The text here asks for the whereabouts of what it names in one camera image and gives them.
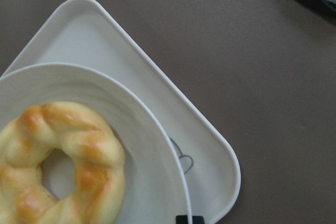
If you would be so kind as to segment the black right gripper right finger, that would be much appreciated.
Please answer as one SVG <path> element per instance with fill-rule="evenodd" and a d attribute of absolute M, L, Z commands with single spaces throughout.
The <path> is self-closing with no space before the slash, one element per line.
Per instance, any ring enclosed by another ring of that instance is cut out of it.
<path fill-rule="evenodd" d="M 204 217 L 203 216 L 192 216 L 193 224 L 204 224 Z"/>

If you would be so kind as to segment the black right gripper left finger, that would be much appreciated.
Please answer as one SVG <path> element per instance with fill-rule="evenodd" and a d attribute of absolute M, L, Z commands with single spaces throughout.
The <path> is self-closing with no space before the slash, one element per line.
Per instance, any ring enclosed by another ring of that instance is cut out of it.
<path fill-rule="evenodd" d="M 187 224 L 187 215 L 177 215 L 175 222 L 176 224 Z"/>

